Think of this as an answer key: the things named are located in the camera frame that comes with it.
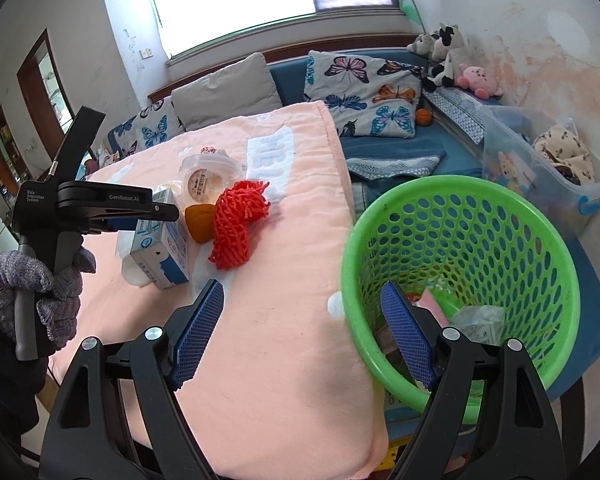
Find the grey gloved left hand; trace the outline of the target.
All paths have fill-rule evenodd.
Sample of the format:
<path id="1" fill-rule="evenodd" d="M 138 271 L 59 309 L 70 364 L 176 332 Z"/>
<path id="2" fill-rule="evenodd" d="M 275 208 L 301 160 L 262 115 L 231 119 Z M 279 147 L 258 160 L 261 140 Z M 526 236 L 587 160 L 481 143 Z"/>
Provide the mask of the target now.
<path id="1" fill-rule="evenodd" d="M 76 336 L 83 275 L 96 272 L 95 256 L 81 247 L 73 262 L 57 274 L 40 260 L 13 250 L 0 255 L 0 331 L 15 338 L 16 292 L 32 292 L 36 317 L 54 350 Z"/>

